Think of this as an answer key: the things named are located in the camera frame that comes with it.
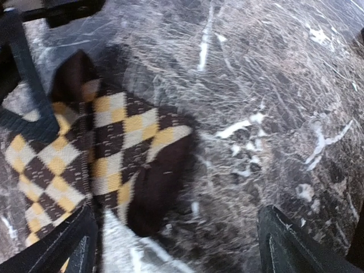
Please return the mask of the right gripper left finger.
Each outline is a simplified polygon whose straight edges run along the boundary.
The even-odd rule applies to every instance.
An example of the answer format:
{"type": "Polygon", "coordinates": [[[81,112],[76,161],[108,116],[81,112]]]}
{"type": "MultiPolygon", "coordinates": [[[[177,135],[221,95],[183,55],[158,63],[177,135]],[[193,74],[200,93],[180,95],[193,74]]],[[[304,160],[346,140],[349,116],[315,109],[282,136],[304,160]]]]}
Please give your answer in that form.
{"type": "Polygon", "coordinates": [[[98,226],[89,206],[82,206],[40,241],[1,263],[1,272],[92,272],[98,226]]]}

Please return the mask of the tan brown argyle sock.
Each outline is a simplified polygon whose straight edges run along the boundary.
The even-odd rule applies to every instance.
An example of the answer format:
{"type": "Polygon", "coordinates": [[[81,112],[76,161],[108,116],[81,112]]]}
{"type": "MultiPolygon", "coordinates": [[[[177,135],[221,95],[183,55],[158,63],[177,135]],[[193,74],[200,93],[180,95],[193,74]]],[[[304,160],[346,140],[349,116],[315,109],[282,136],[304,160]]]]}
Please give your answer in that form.
{"type": "Polygon", "coordinates": [[[187,119],[104,83],[84,51],[57,69],[50,98],[54,141],[13,133],[5,151],[26,202],[26,246],[84,204],[111,210],[138,236],[157,233],[193,141],[187,119]]]}

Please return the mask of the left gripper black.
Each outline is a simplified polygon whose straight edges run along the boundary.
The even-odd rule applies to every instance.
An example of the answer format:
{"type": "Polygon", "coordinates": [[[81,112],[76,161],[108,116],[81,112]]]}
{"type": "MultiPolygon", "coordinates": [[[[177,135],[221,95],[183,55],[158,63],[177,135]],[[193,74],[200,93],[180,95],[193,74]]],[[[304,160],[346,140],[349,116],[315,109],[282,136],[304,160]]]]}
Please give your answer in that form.
{"type": "Polygon", "coordinates": [[[42,86],[28,47],[22,22],[45,19],[50,28],[101,11],[105,0],[1,1],[1,101],[19,82],[26,81],[39,118],[28,121],[1,107],[1,126],[27,140],[52,142],[60,127],[42,86]]]}

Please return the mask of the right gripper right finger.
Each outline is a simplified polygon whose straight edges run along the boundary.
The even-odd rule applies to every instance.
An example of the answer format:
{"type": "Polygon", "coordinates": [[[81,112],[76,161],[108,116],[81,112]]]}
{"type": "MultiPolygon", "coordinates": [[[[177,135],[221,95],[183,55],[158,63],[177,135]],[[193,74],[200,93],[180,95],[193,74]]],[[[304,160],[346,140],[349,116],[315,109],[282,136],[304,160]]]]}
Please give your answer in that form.
{"type": "Polygon", "coordinates": [[[258,212],[258,238],[263,272],[362,272],[316,242],[273,205],[258,212]]]}

